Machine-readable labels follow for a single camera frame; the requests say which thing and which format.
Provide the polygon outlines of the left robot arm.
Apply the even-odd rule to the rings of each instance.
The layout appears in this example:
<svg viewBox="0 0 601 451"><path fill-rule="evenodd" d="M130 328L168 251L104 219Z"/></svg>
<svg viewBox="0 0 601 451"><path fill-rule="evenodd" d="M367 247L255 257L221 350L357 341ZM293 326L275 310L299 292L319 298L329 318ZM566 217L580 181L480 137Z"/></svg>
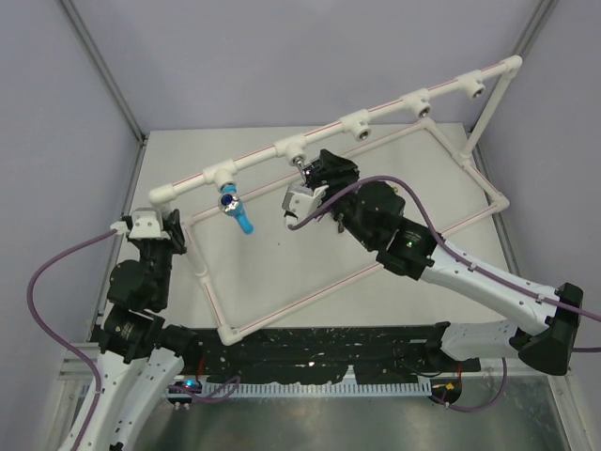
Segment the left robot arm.
<svg viewBox="0 0 601 451"><path fill-rule="evenodd" d="M64 450L131 450L168 385L201 360L197 334L166 324L172 260L186 253L180 213L139 209L123 217L136 259L110 273L111 305L98 335L98 376L61 447Z"/></svg>

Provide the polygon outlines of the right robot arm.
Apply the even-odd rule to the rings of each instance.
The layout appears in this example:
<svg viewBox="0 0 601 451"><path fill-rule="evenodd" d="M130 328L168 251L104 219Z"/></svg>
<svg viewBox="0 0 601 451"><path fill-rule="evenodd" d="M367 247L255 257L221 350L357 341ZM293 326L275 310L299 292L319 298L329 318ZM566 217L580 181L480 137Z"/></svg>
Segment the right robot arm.
<svg viewBox="0 0 601 451"><path fill-rule="evenodd" d="M304 185L318 199L306 218L329 212L384 270L447 288L503 317L442 322L424 348L426 362L445 370L471 359L518 358L551 376L569 369L580 324L582 290L536 284L457 248L433 226L424 205L401 179L361 178L358 166L326 149L305 165Z"/></svg>

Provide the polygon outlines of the chrome water faucet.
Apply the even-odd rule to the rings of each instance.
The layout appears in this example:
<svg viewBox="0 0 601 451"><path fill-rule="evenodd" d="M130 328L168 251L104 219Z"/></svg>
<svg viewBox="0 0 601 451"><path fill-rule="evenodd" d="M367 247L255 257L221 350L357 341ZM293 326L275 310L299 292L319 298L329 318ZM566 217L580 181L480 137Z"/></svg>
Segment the chrome water faucet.
<svg viewBox="0 0 601 451"><path fill-rule="evenodd" d="M294 160L294 165L298 169L300 176L301 176L301 180L305 184L305 171L307 169L313 169L313 168L320 169L320 160L318 158L314 158L311 161L306 161L302 157L297 157Z"/></svg>

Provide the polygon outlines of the white PVC pipe frame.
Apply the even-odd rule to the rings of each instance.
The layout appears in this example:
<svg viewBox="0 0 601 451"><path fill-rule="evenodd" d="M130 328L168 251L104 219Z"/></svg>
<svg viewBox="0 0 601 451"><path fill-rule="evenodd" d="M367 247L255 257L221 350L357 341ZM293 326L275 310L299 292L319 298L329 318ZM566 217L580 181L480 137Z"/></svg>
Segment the white PVC pipe frame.
<svg viewBox="0 0 601 451"><path fill-rule="evenodd" d="M467 217L462 221L442 230L442 237L447 238L447 236L451 236L460 230L483 221L485 218L492 217L494 214L506 210L509 207L510 202L509 199L477 169L475 161L472 159L472 153L476 146L472 151L467 151L467 141L465 146L459 150L440 130L438 124L433 119L429 118L431 111L431 104L429 101L431 99L435 99L456 91L464 92L470 99L477 99L485 91L485 80L502 75L504 68L501 64L502 61L483 70L474 70L461 74L455 77L453 80L443 84L410 92L404 96L401 96L397 100L390 101L369 109L362 109L344 117L340 117L337 121L324 125L318 129L294 134L279 141L275 141L273 144L265 148L261 148L246 155L237 157L236 159L229 159L220 163L216 163L212 166L204 168L200 173L190 176L186 179L174 183L167 183L151 189L148 193L148 201L154 208L159 209L163 218L166 218L167 213L171 212L170 203L187 192L205 185L214 185L218 192L220 192L220 189L225 184L234 184L236 186L234 176L238 172L275 158L285 158L291 166L295 166L294 160L297 157L306 159L305 149L309 145L318 143L337 134L350 133L353 139L355 139L357 142L365 141L372 133L370 123L373 120L385 117L397 111L410 110L412 114L416 116L416 122L374 141L368 141L367 144L361 144L343 156L358 156L364 152L388 145L389 143L401 139L413 132L426 130L447 151L455 163L461 167L464 172L466 172L468 176L483 190L484 194L486 194L491 201L486 209L481 210L472 216ZM275 180L265 186L256 188L246 194L242 194L241 200L253 200L256 197L265 195L283 187L288 179L292 181L292 179L296 180L298 178L301 178L301 174L298 176L290 175L282 179ZM369 268L361 270L360 272L351 274L347 279L344 279L332 286L323 288L321 291L316 292L309 297L299 300L280 311L274 312L270 316L259 319L253 324L244 326L242 328L235 328L228 323L227 319L225 319L225 315L219 304L218 298L213 297L213 294L216 295L216 293L212 291L213 287L208 266L206 265L205 260L202 258L196 241L189 236L189 229L191 227L193 227L196 223L199 223L208 217L217 214L217 209L219 209L219 206L204 210L201 213L198 213L198 215L191 217L192 219L187 220L188 222L184 223L184 237L185 239L188 239L189 243L192 245L193 258L188 257L188 259L193 267L193 273L196 274L200 286L207 293L209 304L211 305L214 317L217 320L217 334L222 343L226 346L234 345L240 342L242 338L259 331L269 324L272 324L279 319L283 319L286 316L289 316L296 311L311 305L312 303L320 301L322 298L334 293L336 290L350 286L351 284L361 280L363 277L383 269L377 268L377 264L374 264Z"/></svg>

